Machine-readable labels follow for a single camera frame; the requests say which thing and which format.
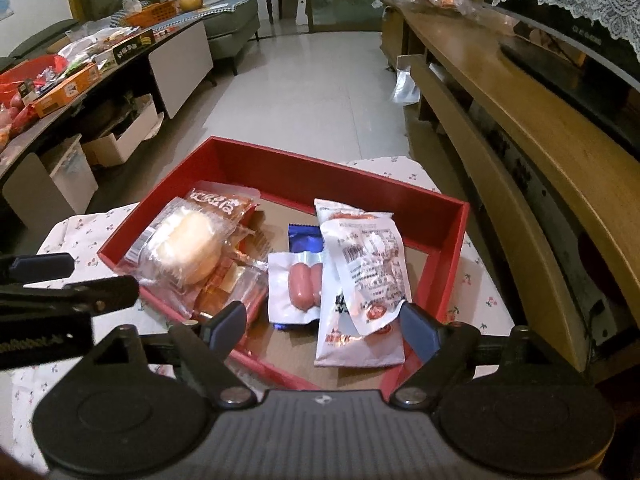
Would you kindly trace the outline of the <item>red pastry packet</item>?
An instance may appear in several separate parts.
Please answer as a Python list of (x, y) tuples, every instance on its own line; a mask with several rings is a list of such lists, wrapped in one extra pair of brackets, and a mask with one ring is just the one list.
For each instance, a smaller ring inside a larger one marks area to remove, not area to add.
[(247, 323), (253, 324), (268, 296), (266, 254), (259, 250), (254, 218), (260, 193), (245, 186), (198, 181), (186, 198), (234, 225), (216, 266), (191, 294), (191, 318), (204, 323), (239, 301), (246, 309)]

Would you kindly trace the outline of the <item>clear packaged white bun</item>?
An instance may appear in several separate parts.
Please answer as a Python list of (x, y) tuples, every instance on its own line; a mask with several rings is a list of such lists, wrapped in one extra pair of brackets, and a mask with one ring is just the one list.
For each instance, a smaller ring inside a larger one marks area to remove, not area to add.
[(126, 250), (116, 272), (133, 276), (158, 301), (190, 318), (237, 227), (224, 214), (175, 197)]

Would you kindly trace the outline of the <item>white red snack pouch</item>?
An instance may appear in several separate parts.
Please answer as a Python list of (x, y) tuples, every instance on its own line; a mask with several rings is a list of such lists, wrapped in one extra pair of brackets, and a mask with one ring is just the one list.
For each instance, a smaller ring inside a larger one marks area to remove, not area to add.
[(321, 367), (390, 367), (405, 362), (399, 327), (392, 323), (377, 333), (357, 332), (335, 264), (322, 252), (320, 318), (314, 365)]

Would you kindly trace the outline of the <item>sausage packet white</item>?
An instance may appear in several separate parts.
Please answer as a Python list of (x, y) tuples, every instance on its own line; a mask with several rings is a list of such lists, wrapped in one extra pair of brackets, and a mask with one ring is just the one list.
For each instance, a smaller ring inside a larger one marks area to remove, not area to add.
[(320, 252), (272, 252), (268, 256), (268, 318), (285, 327), (308, 325), (320, 316)]

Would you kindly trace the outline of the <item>dark blue biscuit packet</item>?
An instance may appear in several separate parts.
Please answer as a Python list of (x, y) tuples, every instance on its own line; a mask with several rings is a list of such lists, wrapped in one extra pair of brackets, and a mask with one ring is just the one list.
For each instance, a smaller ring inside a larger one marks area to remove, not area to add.
[(320, 254), (323, 250), (323, 238), (318, 226), (306, 224), (290, 224), (288, 226), (288, 249), (294, 254), (313, 252)]

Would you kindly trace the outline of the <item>red cardboard box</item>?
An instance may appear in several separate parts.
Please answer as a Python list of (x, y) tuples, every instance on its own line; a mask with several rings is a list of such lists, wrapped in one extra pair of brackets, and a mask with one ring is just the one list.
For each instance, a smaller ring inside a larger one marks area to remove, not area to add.
[(273, 388), (392, 393), (420, 362), (398, 301), (441, 318), (469, 207), (328, 162), (211, 138), (103, 245), (175, 321), (239, 301), (233, 363)]

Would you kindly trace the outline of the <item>white plastic bin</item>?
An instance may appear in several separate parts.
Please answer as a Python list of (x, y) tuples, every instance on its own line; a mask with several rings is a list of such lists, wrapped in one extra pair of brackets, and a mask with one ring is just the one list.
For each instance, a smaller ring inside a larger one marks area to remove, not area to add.
[(75, 214), (84, 214), (98, 190), (87, 156), (76, 134), (41, 157), (55, 186)]

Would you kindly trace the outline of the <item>orange cardboard box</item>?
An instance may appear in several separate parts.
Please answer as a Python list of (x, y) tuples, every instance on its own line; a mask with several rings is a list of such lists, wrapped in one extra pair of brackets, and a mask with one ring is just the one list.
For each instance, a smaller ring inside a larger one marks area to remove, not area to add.
[(38, 117), (46, 117), (67, 104), (70, 104), (70, 102), (80, 96), (82, 92), (85, 92), (96, 84), (100, 78), (101, 75), (96, 64), (89, 63), (82, 70), (67, 77), (46, 94), (35, 100), (34, 107)]

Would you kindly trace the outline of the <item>white storage box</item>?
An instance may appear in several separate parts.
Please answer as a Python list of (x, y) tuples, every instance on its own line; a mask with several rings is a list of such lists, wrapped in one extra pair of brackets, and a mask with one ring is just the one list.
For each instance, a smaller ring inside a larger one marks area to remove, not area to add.
[(103, 168), (123, 165), (140, 144), (160, 132), (163, 121), (164, 113), (157, 111), (151, 93), (134, 98), (104, 133), (82, 144), (89, 165)]

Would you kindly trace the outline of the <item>long side table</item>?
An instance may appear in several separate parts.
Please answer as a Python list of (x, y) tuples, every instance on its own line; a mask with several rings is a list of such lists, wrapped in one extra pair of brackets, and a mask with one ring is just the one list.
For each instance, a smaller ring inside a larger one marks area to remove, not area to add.
[(50, 113), (18, 134), (1, 153), (1, 195), (25, 229), (32, 232), (47, 231), (56, 222), (76, 212), (40, 158), (32, 152), (34, 143), (42, 138), (47, 128), (104, 84), (108, 77), (118, 73), (128, 75), (134, 63), (144, 58), (149, 61), (155, 88), (167, 118), (176, 116), (214, 67), (205, 26), (203, 20), (198, 18), (103, 74), (98, 71), (96, 64), (88, 64), (84, 70), (61, 81), (35, 101), (37, 110), (42, 108)]

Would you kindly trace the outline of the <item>grey sofa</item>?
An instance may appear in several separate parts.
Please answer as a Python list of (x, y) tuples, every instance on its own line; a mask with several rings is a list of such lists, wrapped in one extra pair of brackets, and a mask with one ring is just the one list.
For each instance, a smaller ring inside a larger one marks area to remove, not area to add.
[(222, 0), (203, 22), (214, 62), (236, 75), (236, 62), (243, 49), (250, 40), (259, 41), (257, 0)]

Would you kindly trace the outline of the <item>yellow pomelo fruit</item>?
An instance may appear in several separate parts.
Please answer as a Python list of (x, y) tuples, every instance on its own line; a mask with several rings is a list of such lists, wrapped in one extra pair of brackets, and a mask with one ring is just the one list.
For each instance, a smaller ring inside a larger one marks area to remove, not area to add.
[(204, 0), (178, 0), (178, 5), (183, 13), (193, 12), (204, 6)]

